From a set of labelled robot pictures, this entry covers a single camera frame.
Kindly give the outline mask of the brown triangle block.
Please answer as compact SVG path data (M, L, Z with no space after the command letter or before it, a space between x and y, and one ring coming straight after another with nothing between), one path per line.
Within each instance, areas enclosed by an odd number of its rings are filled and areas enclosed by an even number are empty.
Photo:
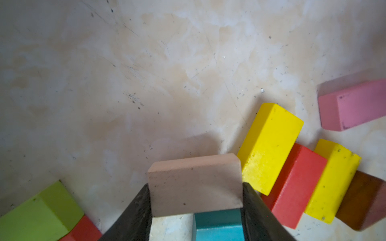
M386 182L356 171L336 217L355 231L363 231L386 217Z

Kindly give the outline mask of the teal rectangular block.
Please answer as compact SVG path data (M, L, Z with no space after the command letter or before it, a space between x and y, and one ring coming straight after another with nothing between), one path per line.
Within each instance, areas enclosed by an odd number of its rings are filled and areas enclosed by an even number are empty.
M194 214L193 241L244 241L240 209Z

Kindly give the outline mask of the red block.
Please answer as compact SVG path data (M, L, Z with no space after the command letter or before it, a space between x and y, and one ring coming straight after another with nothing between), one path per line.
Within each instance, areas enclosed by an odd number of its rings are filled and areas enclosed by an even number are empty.
M295 143L269 195L262 195L276 219L296 229L327 165L327 159Z
M59 241L98 241L102 233L85 215L66 236Z

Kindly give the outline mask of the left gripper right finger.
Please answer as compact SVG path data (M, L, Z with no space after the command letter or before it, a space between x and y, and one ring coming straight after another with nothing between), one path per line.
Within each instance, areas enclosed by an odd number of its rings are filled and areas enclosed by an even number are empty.
M247 182L243 183L241 220L246 241L295 241L279 223L257 192Z

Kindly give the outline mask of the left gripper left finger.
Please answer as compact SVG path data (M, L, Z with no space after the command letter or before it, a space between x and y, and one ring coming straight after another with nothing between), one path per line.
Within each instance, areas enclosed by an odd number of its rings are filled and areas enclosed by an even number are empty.
M152 212L148 184L144 185L101 241L148 241Z

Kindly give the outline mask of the pink block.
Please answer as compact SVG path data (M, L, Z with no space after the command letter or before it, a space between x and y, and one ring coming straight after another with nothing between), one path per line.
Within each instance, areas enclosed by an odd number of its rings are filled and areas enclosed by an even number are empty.
M318 97L321 127L342 132L386 116L386 80L367 81Z

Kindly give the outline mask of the yellow block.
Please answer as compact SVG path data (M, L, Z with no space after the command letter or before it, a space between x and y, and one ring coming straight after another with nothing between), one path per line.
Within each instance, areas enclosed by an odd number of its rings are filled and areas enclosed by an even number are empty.
M331 224L361 163L361 157L344 146L320 139L314 152L327 165L305 209L305 214Z
M303 125L280 105L262 104L237 154L243 182L268 196Z

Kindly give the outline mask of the lime green block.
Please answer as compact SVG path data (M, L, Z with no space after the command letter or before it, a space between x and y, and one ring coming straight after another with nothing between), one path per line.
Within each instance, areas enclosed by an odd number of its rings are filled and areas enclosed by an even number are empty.
M58 241L84 216L57 181L1 217L2 241Z

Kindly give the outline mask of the beige rectangular block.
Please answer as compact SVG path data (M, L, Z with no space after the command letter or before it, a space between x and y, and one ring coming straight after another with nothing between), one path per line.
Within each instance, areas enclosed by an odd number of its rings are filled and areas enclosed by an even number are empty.
M155 218L243 207L241 162L233 153L155 162L147 177Z

